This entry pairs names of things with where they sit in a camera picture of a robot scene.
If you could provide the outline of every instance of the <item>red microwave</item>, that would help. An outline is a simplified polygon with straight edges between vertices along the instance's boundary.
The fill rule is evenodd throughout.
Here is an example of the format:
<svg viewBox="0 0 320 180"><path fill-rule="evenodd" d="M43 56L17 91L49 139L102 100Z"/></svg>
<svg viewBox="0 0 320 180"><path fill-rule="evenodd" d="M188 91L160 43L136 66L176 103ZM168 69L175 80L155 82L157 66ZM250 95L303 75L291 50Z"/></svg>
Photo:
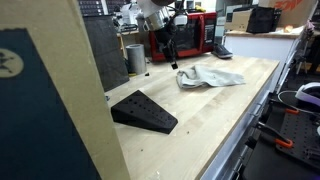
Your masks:
<svg viewBox="0 0 320 180"><path fill-rule="evenodd" d="M188 14L188 23L178 27L174 37L178 58L213 51L216 17L215 12ZM163 45L157 43L153 32L149 32L149 41L152 61L165 61Z"/></svg>

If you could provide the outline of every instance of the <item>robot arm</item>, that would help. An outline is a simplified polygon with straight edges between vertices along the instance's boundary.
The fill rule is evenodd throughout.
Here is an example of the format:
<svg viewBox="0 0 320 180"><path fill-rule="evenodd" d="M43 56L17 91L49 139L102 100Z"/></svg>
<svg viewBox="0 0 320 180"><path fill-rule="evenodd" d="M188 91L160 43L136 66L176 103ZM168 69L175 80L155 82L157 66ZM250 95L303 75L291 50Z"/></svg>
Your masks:
<svg viewBox="0 0 320 180"><path fill-rule="evenodd" d="M187 17L179 18L180 22L177 24L175 18L179 14L175 14L173 17L169 16L165 6L174 2L174 0L138 0L137 2L144 14L144 29L154 32L157 42L164 45L162 52L166 60L171 63L173 69L177 69L177 49L173 37L176 33L176 25L185 25Z"/></svg>

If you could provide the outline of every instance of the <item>gray cloth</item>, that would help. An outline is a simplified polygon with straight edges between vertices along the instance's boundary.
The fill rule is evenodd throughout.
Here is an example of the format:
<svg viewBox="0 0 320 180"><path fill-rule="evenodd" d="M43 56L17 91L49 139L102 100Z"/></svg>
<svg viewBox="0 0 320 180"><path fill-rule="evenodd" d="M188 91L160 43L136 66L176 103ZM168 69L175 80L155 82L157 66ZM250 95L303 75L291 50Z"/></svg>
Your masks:
<svg viewBox="0 0 320 180"><path fill-rule="evenodd" d="M245 81L240 74L195 65L189 69L180 70L177 73L177 83L180 88L195 88L207 85L214 87L230 86L244 84Z"/></svg>

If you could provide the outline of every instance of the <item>cable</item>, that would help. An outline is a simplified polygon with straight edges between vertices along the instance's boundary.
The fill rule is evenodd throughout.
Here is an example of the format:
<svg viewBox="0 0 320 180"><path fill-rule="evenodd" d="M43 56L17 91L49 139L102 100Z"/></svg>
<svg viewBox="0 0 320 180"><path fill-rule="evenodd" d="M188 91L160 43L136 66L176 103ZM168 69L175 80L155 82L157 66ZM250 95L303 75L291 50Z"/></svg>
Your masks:
<svg viewBox="0 0 320 180"><path fill-rule="evenodd" d="M292 106L292 105L289 105L289 104L285 103L285 102L281 99L281 97L280 97L281 94L284 94L284 93L297 93L297 91L282 91L282 92L280 92L280 93L278 94L278 99L279 99L279 101L280 101L281 103L283 103L284 105L289 106L289 107L291 107L291 108L293 108L293 109L295 109L295 110L301 111L301 112L305 112L305 113L308 113L308 114L320 116L320 113L318 113L318 112L313 112L313 111L308 111L308 110L300 109L300 108L298 108L298 107L295 107L295 106Z"/></svg>

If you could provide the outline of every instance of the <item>white logo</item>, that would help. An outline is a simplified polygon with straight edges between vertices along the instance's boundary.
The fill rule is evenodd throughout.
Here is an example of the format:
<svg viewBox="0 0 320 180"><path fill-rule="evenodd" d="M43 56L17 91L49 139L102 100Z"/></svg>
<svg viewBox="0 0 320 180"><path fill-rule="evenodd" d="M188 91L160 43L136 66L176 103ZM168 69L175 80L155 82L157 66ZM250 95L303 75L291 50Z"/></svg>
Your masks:
<svg viewBox="0 0 320 180"><path fill-rule="evenodd" d="M16 53L0 48L0 78L10 78L21 73L23 61Z"/></svg>

